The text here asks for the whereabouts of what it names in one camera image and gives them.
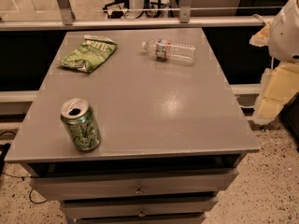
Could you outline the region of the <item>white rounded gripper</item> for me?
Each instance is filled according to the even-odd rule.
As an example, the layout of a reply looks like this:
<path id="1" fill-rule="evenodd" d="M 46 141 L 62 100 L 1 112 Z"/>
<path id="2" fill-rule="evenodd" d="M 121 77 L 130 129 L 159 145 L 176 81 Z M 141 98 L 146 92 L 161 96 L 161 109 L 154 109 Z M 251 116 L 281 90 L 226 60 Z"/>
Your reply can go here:
<path id="1" fill-rule="evenodd" d="M 249 40 L 255 47 L 268 45 L 270 56 L 280 61 L 274 70 L 266 68 L 263 72 L 261 90 L 252 115 L 255 124 L 266 125 L 273 121 L 284 105 L 299 92 L 298 2 L 289 0 L 272 24 L 267 23 Z"/>

